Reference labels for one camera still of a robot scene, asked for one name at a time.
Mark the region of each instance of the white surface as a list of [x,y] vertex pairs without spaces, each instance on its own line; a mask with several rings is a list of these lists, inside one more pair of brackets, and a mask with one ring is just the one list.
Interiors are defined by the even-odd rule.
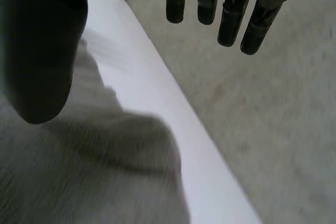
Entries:
[[182,156],[192,223],[260,223],[136,17],[123,0],[89,0],[83,36],[105,85],[125,108],[160,115]]

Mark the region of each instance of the concrete floor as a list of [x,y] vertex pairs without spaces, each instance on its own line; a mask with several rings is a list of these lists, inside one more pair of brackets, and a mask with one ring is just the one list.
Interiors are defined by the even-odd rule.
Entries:
[[126,0],[265,223],[336,223],[336,1],[289,0],[259,52],[217,44],[186,0]]

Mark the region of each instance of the gray fabric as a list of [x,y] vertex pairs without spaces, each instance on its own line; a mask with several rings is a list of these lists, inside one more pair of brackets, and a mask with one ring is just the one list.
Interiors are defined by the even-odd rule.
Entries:
[[0,95],[0,223],[189,223],[169,129],[123,112],[82,41],[66,106],[24,122]]

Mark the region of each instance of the gray floor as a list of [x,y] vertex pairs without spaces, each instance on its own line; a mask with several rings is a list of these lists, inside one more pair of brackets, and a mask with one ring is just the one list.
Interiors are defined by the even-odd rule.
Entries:
[[259,52],[217,44],[186,0],[127,0],[265,223],[336,223],[336,0],[289,0]]

